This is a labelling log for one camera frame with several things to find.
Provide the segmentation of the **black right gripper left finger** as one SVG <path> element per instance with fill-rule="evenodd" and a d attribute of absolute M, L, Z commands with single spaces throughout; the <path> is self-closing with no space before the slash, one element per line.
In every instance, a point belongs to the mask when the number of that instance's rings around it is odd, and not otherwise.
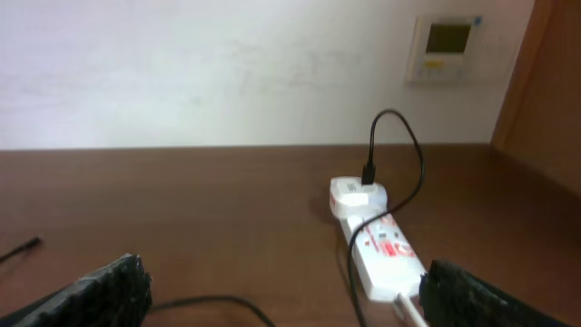
<path fill-rule="evenodd" d="M 137 327 L 153 303 L 142 259 L 125 254 L 1 318 L 5 327 Z"/>

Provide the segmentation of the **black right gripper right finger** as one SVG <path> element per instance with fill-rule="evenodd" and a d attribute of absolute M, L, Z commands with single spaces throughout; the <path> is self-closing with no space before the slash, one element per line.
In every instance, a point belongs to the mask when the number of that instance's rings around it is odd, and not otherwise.
<path fill-rule="evenodd" d="M 440 260 L 421 276 L 419 304 L 431 327 L 566 327 L 460 266 Z"/>

